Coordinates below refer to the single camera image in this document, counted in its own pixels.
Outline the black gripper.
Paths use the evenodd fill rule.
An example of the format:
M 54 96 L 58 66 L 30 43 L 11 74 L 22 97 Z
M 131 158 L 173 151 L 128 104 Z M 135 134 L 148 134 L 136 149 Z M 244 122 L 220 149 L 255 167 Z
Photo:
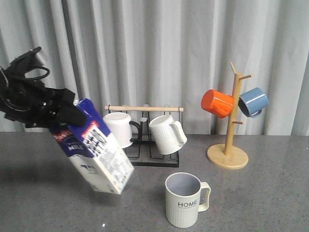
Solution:
M 82 127 L 86 115 L 73 105 L 75 93 L 67 88 L 46 88 L 42 79 L 50 74 L 44 67 L 41 47 L 17 56 L 7 69 L 0 69 L 0 110 L 4 117 L 26 128 L 48 128 L 48 107 L 60 106 L 55 121 Z

